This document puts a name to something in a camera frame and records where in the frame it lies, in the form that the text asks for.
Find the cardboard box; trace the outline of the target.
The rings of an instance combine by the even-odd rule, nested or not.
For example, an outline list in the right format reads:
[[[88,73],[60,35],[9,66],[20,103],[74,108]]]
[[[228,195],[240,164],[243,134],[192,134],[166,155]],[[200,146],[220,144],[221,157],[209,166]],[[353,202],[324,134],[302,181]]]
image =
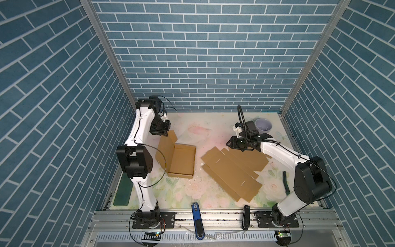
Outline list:
[[[155,158],[169,177],[192,179],[194,175],[196,147],[177,144],[173,130],[161,136]]]

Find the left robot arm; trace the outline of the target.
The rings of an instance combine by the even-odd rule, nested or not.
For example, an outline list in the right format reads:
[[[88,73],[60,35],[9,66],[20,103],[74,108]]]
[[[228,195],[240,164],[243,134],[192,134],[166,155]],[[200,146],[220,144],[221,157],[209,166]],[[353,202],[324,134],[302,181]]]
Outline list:
[[[150,174],[153,169],[153,157],[146,144],[149,134],[168,136],[171,123],[165,118],[165,106],[154,95],[136,103],[136,119],[129,137],[116,149],[121,170],[132,181],[136,190],[139,206],[134,214],[135,220],[153,227],[160,223],[160,209],[153,194]]]

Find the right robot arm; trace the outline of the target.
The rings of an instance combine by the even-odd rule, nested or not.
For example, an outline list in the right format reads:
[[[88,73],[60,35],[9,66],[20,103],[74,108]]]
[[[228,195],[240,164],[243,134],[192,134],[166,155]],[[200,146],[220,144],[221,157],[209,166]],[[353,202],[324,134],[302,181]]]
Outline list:
[[[295,218],[295,213],[331,192],[333,186],[325,162],[318,156],[309,157],[292,151],[270,135],[260,135],[254,141],[232,136],[226,144],[241,151],[257,150],[282,162],[294,172],[293,191],[272,207],[271,220],[282,227]]]

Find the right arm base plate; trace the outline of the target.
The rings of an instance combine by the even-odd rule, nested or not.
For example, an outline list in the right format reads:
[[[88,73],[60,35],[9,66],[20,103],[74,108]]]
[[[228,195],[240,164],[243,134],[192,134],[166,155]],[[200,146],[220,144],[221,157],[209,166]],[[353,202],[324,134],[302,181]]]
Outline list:
[[[299,223],[296,214],[291,216],[283,216],[281,213],[272,211],[255,211],[254,217],[257,219],[259,228],[298,228]]]

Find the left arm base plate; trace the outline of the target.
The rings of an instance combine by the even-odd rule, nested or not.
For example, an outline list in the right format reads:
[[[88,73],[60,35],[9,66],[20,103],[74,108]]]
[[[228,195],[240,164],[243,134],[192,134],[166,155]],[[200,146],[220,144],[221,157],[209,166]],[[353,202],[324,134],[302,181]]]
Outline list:
[[[160,223],[165,222],[166,228],[174,228],[175,212],[143,212],[137,211],[132,219],[133,229],[158,228]]]

